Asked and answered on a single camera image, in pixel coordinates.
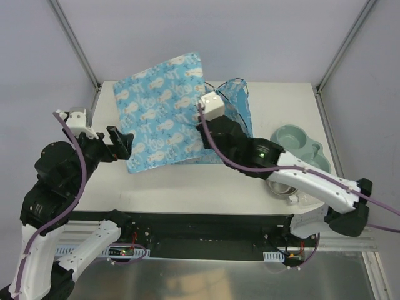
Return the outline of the blue snowman patterned mat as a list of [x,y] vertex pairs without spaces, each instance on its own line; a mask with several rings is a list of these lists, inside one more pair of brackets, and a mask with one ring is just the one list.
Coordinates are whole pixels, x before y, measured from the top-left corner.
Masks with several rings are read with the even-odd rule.
[[205,149],[198,124],[198,101],[205,95],[203,67],[190,52],[114,83],[123,133],[134,135],[127,170],[138,173],[199,159]]

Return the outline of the blue patterned pet tent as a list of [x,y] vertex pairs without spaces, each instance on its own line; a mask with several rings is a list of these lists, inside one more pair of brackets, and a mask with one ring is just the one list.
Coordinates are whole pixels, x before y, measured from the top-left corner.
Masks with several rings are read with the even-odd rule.
[[[238,122],[247,136],[253,137],[253,124],[248,102],[248,85],[244,79],[234,78],[214,87],[205,82],[206,92],[215,91],[225,103],[225,115]],[[184,164],[222,164],[218,155],[212,150],[204,150],[201,157],[176,162]]]

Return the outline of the stainless steel pet bowl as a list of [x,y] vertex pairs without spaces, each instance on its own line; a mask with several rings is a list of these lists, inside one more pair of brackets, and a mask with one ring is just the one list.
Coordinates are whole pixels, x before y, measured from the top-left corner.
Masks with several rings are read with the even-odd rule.
[[271,192],[278,196],[290,196],[296,194],[298,191],[294,187],[276,181],[267,180],[267,185],[269,186]]

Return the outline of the clear plastic water bottle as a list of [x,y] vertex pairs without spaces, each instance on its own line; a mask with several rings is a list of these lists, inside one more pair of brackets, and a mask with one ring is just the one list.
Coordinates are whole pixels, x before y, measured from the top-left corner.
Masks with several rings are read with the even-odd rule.
[[308,194],[302,192],[288,196],[288,203],[291,205],[298,205],[302,207],[309,207],[319,203],[319,201]]

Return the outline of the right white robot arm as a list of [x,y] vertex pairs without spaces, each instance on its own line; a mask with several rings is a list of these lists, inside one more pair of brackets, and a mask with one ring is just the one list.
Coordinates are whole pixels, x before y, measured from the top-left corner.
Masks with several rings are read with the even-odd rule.
[[293,155],[282,146],[264,138],[248,137],[238,122],[227,116],[210,121],[199,117],[197,130],[205,148],[213,149],[223,163],[249,177],[288,185],[310,195],[323,205],[290,218],[281,231],[287,246],[332,230],[347,237],[358,237],[368,223],[372,182],[352,181],[320,170]]

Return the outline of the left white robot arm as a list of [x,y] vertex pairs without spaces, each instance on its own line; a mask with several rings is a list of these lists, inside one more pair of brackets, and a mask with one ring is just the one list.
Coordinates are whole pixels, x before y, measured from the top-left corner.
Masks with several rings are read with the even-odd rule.
[[48,144],[34,168],[37,183],[22,203],[22,249],[13,282],[1,290],[1,299],[67,299],[83,271],[109,245],[126,243],[132,236],[131,218],[118,210],[107,213],[90,237],[71,254],[56,259],[56,248],[84,188],[100,163],[127,160],[133,134],[108,126],[94,137],[81,131],[64,133],[69,142]]

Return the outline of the mint green double feeder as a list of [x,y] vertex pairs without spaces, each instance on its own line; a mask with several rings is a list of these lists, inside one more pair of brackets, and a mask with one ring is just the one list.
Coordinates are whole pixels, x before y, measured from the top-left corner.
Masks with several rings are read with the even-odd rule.
[[281,126],[271,135],[270,140],[306,163],[327,173],[331,172],[331,164],[323,153],[322,144],[311,139],[302,128],[292,124]]

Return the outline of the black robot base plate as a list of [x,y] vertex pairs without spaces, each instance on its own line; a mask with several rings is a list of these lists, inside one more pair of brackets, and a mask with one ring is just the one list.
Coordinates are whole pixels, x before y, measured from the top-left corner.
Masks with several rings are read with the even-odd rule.
[[261,261],[266,252],[317,248],[315,234],[290,235],[291,216],[130,212],[131,233],[117,243],[145,247],[151,258]]

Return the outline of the left aluminium frame post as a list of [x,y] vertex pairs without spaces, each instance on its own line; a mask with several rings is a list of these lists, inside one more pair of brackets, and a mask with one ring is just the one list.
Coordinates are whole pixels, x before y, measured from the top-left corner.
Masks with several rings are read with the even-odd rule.
[[53,14],[55,15],[55,18],[57,19],[64,35],[66,36],[66,39],[68,40],[68,43],[72,48],[72,51],[76,55],[77,60],[79,61],[87,78],[90,80],[94,90],[99,91],[101,83],[99,82],[99,79],[95,75],[90,62],[86,54],[84,53],[84,50],[80,42],[78,41],[74,33],[74,30],[68,20],[68,17],[66,16],[66,13],[64,12],[64,9],[61,6],[61,3],[57,0],[48,0],[47,3],[49,4],[49,7],[51,8]]

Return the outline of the aluminium frame post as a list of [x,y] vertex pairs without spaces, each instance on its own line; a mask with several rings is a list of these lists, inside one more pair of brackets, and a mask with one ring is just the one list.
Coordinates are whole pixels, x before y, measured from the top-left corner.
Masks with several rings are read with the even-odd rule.
[[351,47],[354,40],[357,38],[360,30],[368,20],[368,17],[371,15],[372,11],[379,3],[379,0],[367,0],[360,10],[359,14],[357,15],[355,21],[353,22],[352,26],[350,27],[349,31],[347,32],[345,38],[343,39],[342,43],[340,44],[338,50],[336,51],[332,61],[330,62],[329,66],[327,67],[326,71],[324,72],[321,80],[315,85],[315,90],[319,94],[328,81],[330,80],[331,76],[334,74],[335,70],[338,68],[340,62],[343,60],[345,54]]
[[79,61],[87,78],[90,80],[94,90],[99,91],[101,83],[99,82],[99,79],[95,75],[90,62],[86,54],[84,53],[84,50],[80,42],[78,41],[74,33],[74,30],[68,20],[68,17],[66,16],[66,13],[64,12],[64,9],[61,6],[61,3],[57,0],[48,0],[47,3],[49,4],[49,7],[51,8],[53,14],[55,15],[55,18],[57,19],[64,35],[66,36],[66,39],[68,40],[68,43],[72,48],[72,51],[76,55],[77,60]]

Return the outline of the right aluminium frame post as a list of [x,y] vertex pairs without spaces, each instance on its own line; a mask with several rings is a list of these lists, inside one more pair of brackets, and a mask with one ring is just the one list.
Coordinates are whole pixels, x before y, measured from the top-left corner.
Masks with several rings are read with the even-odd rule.
[[360,30],[368,20],[368,17],[371,15],[372,11],[379,3],[379,0],[367,0],[360,10],[359,14],[357,15],[355,21],[353,22],[352,26],[350,27],[349,31],[347,32],[345,38],[343,39],[342,43],[340,44],[338,50],[336,51],[332,61],[330,62],[329,66],[327,67],[326,71],[324,72],[321,80],[315,85],[315,90],[319,94],[328,81],[330,80],[331,76],[334,74],[335,70],[338,68],[340,62],[343,60],[345,54],[351,47],[354,40],[357,38]]

